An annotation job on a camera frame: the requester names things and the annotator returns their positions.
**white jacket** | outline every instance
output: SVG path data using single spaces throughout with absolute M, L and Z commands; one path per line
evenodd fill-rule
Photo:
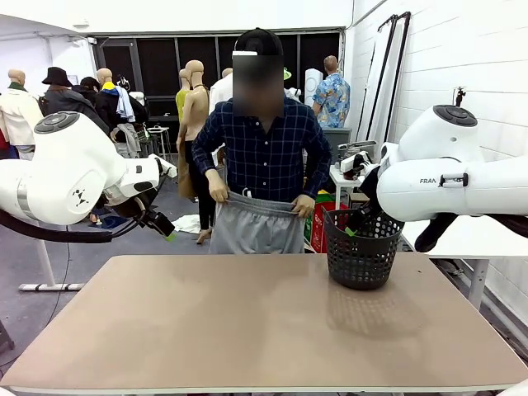
M 39 102 L 29 92 L 7 89 L 0 95 L 0 130 L 13 146 L 33 145 L 33 129 L 42 120 Z
M 233 73 L 213 84 L 209 92 L 209 114 L 213 112 L 217 103 L 228 101 L 233 97 Z

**red box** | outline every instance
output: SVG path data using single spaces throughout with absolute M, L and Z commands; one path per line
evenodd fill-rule
M 323 218 L 323 208 L 327 211 L 335 210 L 336 203 L 333 202 L 318 202 L 315 204 L 313 210 L 313 220 L 312 220 L 312 240 L 310 244 L 312 248 L 317 253 L 326 253 L 327 252 L 327 239 L 324 235 L 324 218 Z M 341 204 L 340 209 L 348 209 L 348 206 Z

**table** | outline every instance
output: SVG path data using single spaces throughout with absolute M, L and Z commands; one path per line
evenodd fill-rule
M 341 189 L 359 187 L 362 183 L 361 177 L 357 180 L 347 180 L 335 165 L 330 167 L 330 177 L 336 185 L 336 210 L 339 210 L 341 208 Z
M 113 257 L 0 383 L 62 394 L 462 392 L 528 369 L 427 256 L 380 290 L 325 255 Z
M 163 155 L 163 159 L 165 161 L 167 161 L 167 154 L 165 153 L 165 140 L 163 138 L 164 135 L 167 138 L 167 144 L 168 144 L 168 147 L 169 147 L 168 152 L 169 152 L 169 154 L 171 153 L 171 149 L 170 149 L 171 140 L 170 140 L 170 136 L 168 134 L 168 130 L 169 130 L 168 126 L 154 126 L 153 128 L 148 128 L 147 129 L 147 131 L 150 134 L 159 134 L 160 135 L 161 140 L 162 140 L 162 155 Z
M 405 223 L 402 237 L 412 250 L 414 243 L 429 225 L 429 221 Z M 528 257 L 528 239 L 513 233 L 487 216 L 459 216 L 438 240 L 436 246 L 426 253 L 429 258 L 474 259 L 469 301 L 480 307 L 489 260 L 492 258 Z

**hand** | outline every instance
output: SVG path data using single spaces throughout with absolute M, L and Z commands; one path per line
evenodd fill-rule
M 305 194 L 301 194 L 295 198 L 293 204 L 295 205 L 295 208 L 292 211 L 298 213 L 299 217 L 307 219 L 314 211 L 315 200 Z
M 209 193 L 211 197 L 219 203 L 225 202 L 228 199 L 228 187 L 225 185 L 222 177 L 218 174 L 216 169 L 210 169 L 205 173 L 207 180 L 209 180 Z

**plastic basket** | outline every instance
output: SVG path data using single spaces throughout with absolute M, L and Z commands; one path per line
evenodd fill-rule
M 328 272 L 337 283 L 351 289 L 378 289 L 389 278 L 403 222 L 382 213 L 351 237 L 344 229 L 357 207 L 323 210 Z

